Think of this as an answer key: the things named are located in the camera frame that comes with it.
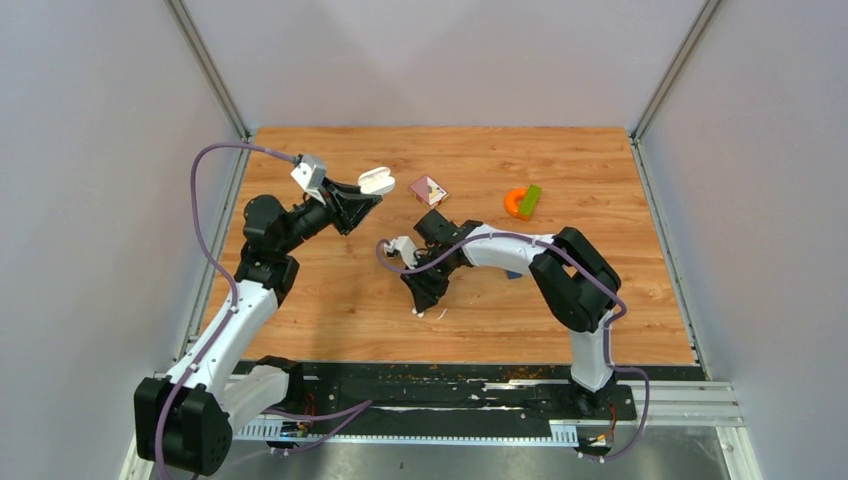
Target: white wall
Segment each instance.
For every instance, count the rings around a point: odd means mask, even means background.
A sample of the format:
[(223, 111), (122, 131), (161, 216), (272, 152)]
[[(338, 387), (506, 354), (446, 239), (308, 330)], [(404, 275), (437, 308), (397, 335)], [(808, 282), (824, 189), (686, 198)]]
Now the white wall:
[(251, 127), (633, 127), (703, 0), (186, 3)]
[(115, 478), (202, 267), (190, 162), (232, 134), (163, 2), (0, 11), (0, 476)]
[(728, 1), (645, 142), (765, 477), (848, 477), (848, 3)]

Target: wooden table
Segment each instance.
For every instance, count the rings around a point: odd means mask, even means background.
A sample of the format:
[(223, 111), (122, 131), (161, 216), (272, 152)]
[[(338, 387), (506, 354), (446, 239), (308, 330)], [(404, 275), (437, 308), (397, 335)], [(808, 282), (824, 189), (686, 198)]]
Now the wooden table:
[[(461, 224), (481, 220), (505, 230), (556, 233), (580, 229), (623, 280), (630, 313), (613, 330), (621, 363), (691, 364), (692, 352), (663, 262), (625, 131), (620, 128), (263, 128), (256, 144), (324, 159), (328, 176), (356, 183), (385, 165), (397, 179), (350, 236), (332, 228), (294, 251), (300, 273), (282, 308), (256, 335), (245, 358), (379, 362), (562, 363), (568, 335), (532, 278), (463, 268), (423, 318), (398, 275), (374, 257), (381, 238), (419, 237), (427, 213), (407, 186), (431, 175), (449, 193), (439, 207)], [(246, 202), (273, 194), (299, 203), (291, 167), (253, 153), (222, 260), (234, 272), (243, 244)], [(504, 211), (504, 195), (529, 184), (542, 196), (529, 222)], [(204, 325), (226, 298), (216, 279)]]

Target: orange ring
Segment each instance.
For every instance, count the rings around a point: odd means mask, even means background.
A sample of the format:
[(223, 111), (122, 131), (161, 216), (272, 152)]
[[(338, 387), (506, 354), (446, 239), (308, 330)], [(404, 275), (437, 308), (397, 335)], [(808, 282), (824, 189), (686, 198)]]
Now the orange ring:
[(527, 195), (526, 188), (516, 188), (515, 190), (507, 193), (506, 197), (504, 197), (504, 208), (506, 209), (506, 213), (524, 221), (530, 220), (529, 216), (523, 215), (518, 211), (518, 207), (521, 205), (521, 200), (524, 199), (525, 195)]

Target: cable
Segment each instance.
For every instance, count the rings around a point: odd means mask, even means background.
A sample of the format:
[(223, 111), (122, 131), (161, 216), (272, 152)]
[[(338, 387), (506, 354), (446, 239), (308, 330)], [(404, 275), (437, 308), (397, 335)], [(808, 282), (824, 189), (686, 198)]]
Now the cable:
[[(191, 164), (191, 215), (194, 221), (194, 234), (197, 236), (197, 243), (200, 245), (200, 249), (203, 251), (203, 256), (215, 267), (215, 270), (221, 273), (224, 279), (227, 281), (227, 284), (230, 287), (230, 296), (232, 297), (232, 307), (224, 314), (223, 320), (218, 325), (218, 328), (212, 332), (212, 335), (209, 337), (209, 340), (201, 347), (200, 351), (197, 352), (197, 355), (194, 357), (194, 363), (197, 364), (203, 357), (206, 355), (206, 352), (212, 348), (212, 345), (221, 336), (221, 332), (224, 331), (227, 324), (230, 322), (230, 319), (233, 316), (233, 313), (237, 311), (238, 307), (238, 286), (236, 285), (236, 281), (232, 275), (227, 272), (227, 270), (215, 260), (215, 257), (212, 253), (209, 252), (209, 248), (206, 246), (206, 242), (203, 240), (203, 234), (200, 231), (200, 214), (198, 213), (197, 208), (197, 166), (200, 164), (200, 160), (203, 157), (213, 151), (218, 150), (219, 148), (238, 148), (242, 150), (252, 150), (255, 152), (266, 153), (272, 157), (279, 158), (281, 160), (285, 160), (292, 164), (295, 164), (295, 161), (292, 157), (286, 155), (285, 153), (278, 152), (276, 150), (272, 150), (270, 148), (260, 147), (257, 145), (251, 145), (248, 143), (213, 143), (202, 149), (197, 153), (197, 156), (194, 157), (194, 162)], [(159, 477), (165, 480), (171, 480), (171, 476), (168, 474), (168, 470), (165, 468), (165, 454), (162, 449), (162, 436), (165, 433), (165, 422), (168, 418), (168, 412), (171, 410), (171, 406), (174, 404), (174, 399), (177, 397), (177, 393), (180, 389), (185, 385), (188, 381), (189, 377), (192, 374), (191, 366), (186, 368), (185, 372), (183, 372), (182, 376), (180, 376), (177, 383), (171, 387), (171, 392), (168, 394), (168, 397), (165, 399), (165, 403), (162, 405), (162, 411), (159, 414), (159, 419), (156, 422), (156, 435), (153, 440), (153, 451), (156, 459), (156, 470), (159, 473)]]
[(610, 437), (610, 441), (612, 441), (615, 438), (615, 425), (618, 423), (618, 419), (616, 418), (615, 405), (613, 404), (610, 404), (610, 414), (612, 418), (610, 420), (609, 430), (595, 437), (596, 441), (605, 440), (606, 437)]
[(586, 455), (586, 457), (588, 457), (592, 460), (601, 462), (601, 463), (603, 463), (606, 460), (615, 460), (617, 458), (621, 458), (622, 456), (627, 454), (627, 452), (629, 452), (633, 448), (633, 446), (636, 444), (638, 439), (642, 436), (643, 431), (645, 430), (645, 422), (648, 419), (648, 404), (650, 403), (650, 399), (651, 399), (651, 381), (648, 378), (648, 374), (645, 373), (645, 371), (642, 370), (641, 368), (618, 367), (618, 366), (616, 366), (612, 363), (612, 355), (611, 355), (611, 352), (610, 352), (610, 326), (612, 325), (613, 322), (615, 322), (619, 318), (623, 317), (627, 313), (627, 305), (624, 303), (624, 301), (618, 295), (615, 294), (615, 292), (613, 292), (612, 290), (607, 288), (606, 285), (601, 283), (597, 278), (595, 278), (594, 275), (589, 273), (589, 271), (586, 270), (586, 268), (584, 268), (582, 265), (577, 263), (577, 261), (574, 260), (574, 258), (572, 258), (571, 255), (569, 255), (565, 250), (559, 248), (558, 246), (556, 246), (552, 243), (548, 243), (548, 242), (545, 242), (545, 241), (542, 241), (542, 240), (538, 240), (535, 237), (528, 236), (528, 235), (522, 235), (520, 233), (492, 232), (492, 233), (481, 233), (481, 234), (478, 234), (478, 235), (471, 235), (470, 237), (466, 237), (463, 240), (457, 242), (452, 247), (448, 248), (444, 253), (439, 255), (437, 258), (432, 260), (430, 263), (427, 263), (426, 265), (423, 265), (421, 267), (412, 268), (412, 269), (398, 268), (398, 267), (395, 267), (394, 265), (391, 265), (388, 262), (388, 260), (383, 255), (382, 247), (384, 245), (389, 245), (390, 242), (384, 238), (384, 239), (380, 240), (379, 242), (377, 242), (377, 260), (379, 260), (380, 263), (384, 267), (386, 267), (387, 269), (389, 269), (389, 270), (391, 270), (395, 273), (400, 273), (400, 274), (421, 273), (423, 271), (426, 271), (430, 268), (435, 267), (436, 265), (439, 264), (439, 262), (441, 262), (442, 260), (447, 258), (453, 252), (459, 250), (463, 246), (465, 246), (465, 245), (467, 245), (471, 242), (474, 242), (474, 241), (477, 241), (477, 240), (483, 240), (483, 239), (486, 239), (486, 238), (512, 238), (512, 239), (515, 239), (515, 240), (521, 240), (521, 241), (527, 242), (531, 245), (539, 245), (539, 246), (545, 247), (546, 249), (548, 249), (548, 250), (556, 253), (557, 255), (559, 255), (563, 260), (565, 260), (565, 262), (567, 264), (576, 268), (577, 271), (580, 272), (580, 274), (583, 275), (583, 277), (585, 277), (587, 280), (589, 280), (589, 282), (592, 285), (594, 285), (598, 290), (603, 292), (604, 295), (608, 296), (613, 302), (618, 304), (618, 307), (619, 307), (618, 312), (614, 313), (609, 318), (609, 320), (607, 320), (603, 324), (603, 329), (604, 329), (604, 361), (615, 372), (618, 372), (618, 373), (635, 373), (635, 374), (639, 375), (640, 377), (642, 377), (642, 380), (645, 382), (645, 403), (644, 403), (644, 406), (642, 407), (642, 418), (639, 420), (639, 427), (636, 429), (636, 435), (620, 451), (618, 451), (614, 454), (611, 454), (611, 455), (606, 455), (604, 457), (596, 457), (594, 455)]
[[(265, 413), (272, 414), (272, 415), (280, 415), (280, 416), (283, 416), (283, 417), (291, 418), (293, 420), (312, 420), (312, 421), (331, 420), (331, 419), (334, 419), (334, 418), (343, 417), (344, 415), (350, 413), (350, 416), (347, 417), (342, 423), (338, 424), (336, 426), (336, 428), (330, 430), (330, 433), (324, 435), (323, 437), (316, 440), (315, 442), (310, 443), (309, 445), (304, 445), (302, 447), (283, 449), (283, 455), (288, 456), (288, 455), (291, 455), (292, 453), (307, 452), (309, 450), (317, 448), (319, 445), (326, 442), (330, 438), (333, 438), (344, 427), (346, 427), (347, 424), (352, 422), (356, 417), (358, 417), (362, 412), (364, 412), (365, 409), (367, 409), (369, 405), (371, 405), (371, 400), (366, 400), (366, 401), (360, 403), (359, 405), (356, 405), (354, 407), (348, 408), (347, 410), (343, 410), (341, 412), (336, 412), (336, 413), (333, 413), (333, 414), (330, 414), (330, 415), (317, 415), (317, 416), (316, 415), (294, 415), (292, 413), (283, 412), (281, 410), (274, 410), (274, 409), (265, 410)], [(222, 472), (224, 472), (225, 470), (229, 470), (229, 469), (235, 467), (236, 465), (240, 465), (244, 462), (247, 462), (248, 460), (253, 460), (254, 458), (259, 458), (259, 457), (262, 457), (262, 456), (265, 456), (265, 455), (273, 455), (278, 450), (279, 449), (272, 448), (270, 451), (269, 450), (261, 450), (259, 452), (254, 452), (254, 453), (245, 455), (245, 456), (239, 458), (238, 460), (235, 460), (234, 462), (221, 467), (221, 469), (218, 471), (218, 473), (215, 474), (214, 476), (210, 477), (210, 478), (215, 478), (218, 475), (220, 475)]]
[[(306, 395), (306, 408), (303, 409), (303, 414), (315, 416), (315, 395), (311, 393)], [(314, 421), (310, 421), (306, 426), (311, 427), (314, 423)]]

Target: white object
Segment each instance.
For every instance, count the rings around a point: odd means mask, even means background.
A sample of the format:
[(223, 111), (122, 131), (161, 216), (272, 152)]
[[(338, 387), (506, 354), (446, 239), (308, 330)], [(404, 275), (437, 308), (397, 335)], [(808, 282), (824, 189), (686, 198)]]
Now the white object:
[[(489, 225), (481, 225), (472, 230), (468, 236), (488, 235), (497, 232), (513, 233), (506, 230), (498, 230)], [(528, 236), (548, 243), (552, 243), (554, 238), (550, 234)], [(465, 254), (465, 258), (474, 266), (497, 267), (522, 275), (530, 275), (530, 262), (533, 261), (533, 257), (544, 251), (544, 247), (534, 246), (517, 238), (505, 237), (484, 238), (466, 243), (462, 247), (462, 253)]]
[[(233, 368), (235, 368), (236, 363), (241, 359), (242, 353), (244, 353), (250, 341), (253, 340), (253, 336), (259, 330), (259, 327), (277, 311), (277, 297), (273, 291), (264, 288), (262, 284), (243, 281), (238, 282), (237, 286), (237, 295), (239, 296), (238, 312), (234, 313), (230, 318), (229, 323), (203, 359), (196, 362), (195, 357), (200, 352), (200, 349), (209, 342), (212, 332), (223, 322), (224, 315), (231, 308), (231, 293), (227, 297), (227, 301), (224, 302), (224, 305), (221, 306), (215, 319), (212, 320), (212, 323), (209, 324), (209, 327), (206, 328), (203, 335), (192, 346), (191, 350), (176, 365), (168, 370), (168, 375), (171, 376), (172, 381), (176, 381), (176, 379), (182, 376), (187, 367), (196, 363), (198, 366), (197, 371), (189, 377), (185, 386), (194, 388), (197, 385), (203, 384), (206, 385), (206, 391), (211, 393), (215, 398), (225, 398), (224, 388), (227, 385)], [(281, 392), (281, 395), (277, 396), (276, 400), (263, 405), (262, 409), (282, 400), (284, 396), (285, 390)], [(253, 412), (253, 415), (258, 414), (262, 409)]]
[(597, 392), (612, 376), (612, 368), (604, 358), (604, 323), (612, 316), (612, 310), (601, 318), (594, 332), (568, 330), (571, 340), (571, 379), (590, 392)]
[(237, 432), (269, 405), (285, 398), (288, 386), (288, 373), (277, 367), (257, 365), (249, 375), (224, 391), (221, 410), (230, 414), (230, 426)]
[(385, 195), (395, 188), (395, 179), (389, 167), (377, 167), (359, 176), (359, 191), (371, 195)]
[(409, 268), (415, 268), (418, 263), (415, 259), (415, 242), (409, 237), (393, 238), (388, 245), (383, 245), (383, 252), (387, 255), (399, 253), (403, 263)]
[(327, 201), (321, 196), (319, 188), (327, 176), (327, 165), (314, 155), (302, 155), (300, 163), (291, 172), (291, 176), (300, 188), (310, 197), (326, 205)]

